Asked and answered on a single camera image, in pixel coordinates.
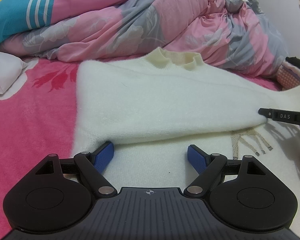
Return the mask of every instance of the blue textured pad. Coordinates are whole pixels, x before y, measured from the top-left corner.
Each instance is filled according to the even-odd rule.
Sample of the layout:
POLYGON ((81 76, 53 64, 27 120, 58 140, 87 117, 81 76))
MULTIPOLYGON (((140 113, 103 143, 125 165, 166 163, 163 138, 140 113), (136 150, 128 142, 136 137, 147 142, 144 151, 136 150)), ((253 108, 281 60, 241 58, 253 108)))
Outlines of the blue textured pad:
POLYGON ((204 157, 191 146, 188 147, 188 161, 194 169, 201 174, 207 167, 204 157))
POLYGON ((97 156, 94 162, 94 167, 99 173, 102 173, 110 163, 114 155, 114 145, 109 143, 97 156))

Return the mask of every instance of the gray ribbed panel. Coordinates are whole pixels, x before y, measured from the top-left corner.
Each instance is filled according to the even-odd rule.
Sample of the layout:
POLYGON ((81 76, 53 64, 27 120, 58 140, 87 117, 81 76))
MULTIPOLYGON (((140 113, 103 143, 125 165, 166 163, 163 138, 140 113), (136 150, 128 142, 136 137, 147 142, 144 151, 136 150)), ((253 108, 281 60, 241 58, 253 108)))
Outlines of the gray ribbed panel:
POLYGON ((203 201, 177 188, 122 188, 96 202, 91 213, 70 229, 49 235, 12 231, 5 240, 297 240, 290 230, 269 234, 236 231, 213 217, 203 201))

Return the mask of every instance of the triangular cutout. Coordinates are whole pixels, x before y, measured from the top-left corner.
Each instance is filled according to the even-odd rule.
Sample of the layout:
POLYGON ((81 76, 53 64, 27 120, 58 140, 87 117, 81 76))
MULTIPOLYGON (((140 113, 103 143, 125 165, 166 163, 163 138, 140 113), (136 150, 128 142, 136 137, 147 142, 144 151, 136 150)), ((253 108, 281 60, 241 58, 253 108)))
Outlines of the triangular cutout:
POLYGON ((265 173, 253 162, 248 162, 248 174, 265 175, 265 173))
POLYGON ((53 161, 47 161, 37 172, 36 175, 42 174, 52 174, 53 170, 53 161))

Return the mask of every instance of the pink and gray comforter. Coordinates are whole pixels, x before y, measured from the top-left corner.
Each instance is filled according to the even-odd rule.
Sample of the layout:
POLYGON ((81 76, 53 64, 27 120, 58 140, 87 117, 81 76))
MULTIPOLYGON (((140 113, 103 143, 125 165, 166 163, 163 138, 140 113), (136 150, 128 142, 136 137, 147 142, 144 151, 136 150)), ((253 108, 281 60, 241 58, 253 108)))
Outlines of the pink and gray comforter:
POLYGON ((257 0, 124 0, 11 36, 0 51, 72 62, 158 46, 199 52, 210 65, 250 76, 275 76, 287 56, 257 0))

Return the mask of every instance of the white pillow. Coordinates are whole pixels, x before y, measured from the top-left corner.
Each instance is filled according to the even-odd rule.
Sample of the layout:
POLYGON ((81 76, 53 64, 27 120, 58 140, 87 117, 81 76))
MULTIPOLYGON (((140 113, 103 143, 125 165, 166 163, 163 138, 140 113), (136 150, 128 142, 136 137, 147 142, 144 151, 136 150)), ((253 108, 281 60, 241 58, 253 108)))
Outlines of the white pillow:
POLYGON ((28 64, 13 55, 0 52, 0 95, 18 78, 28 64))

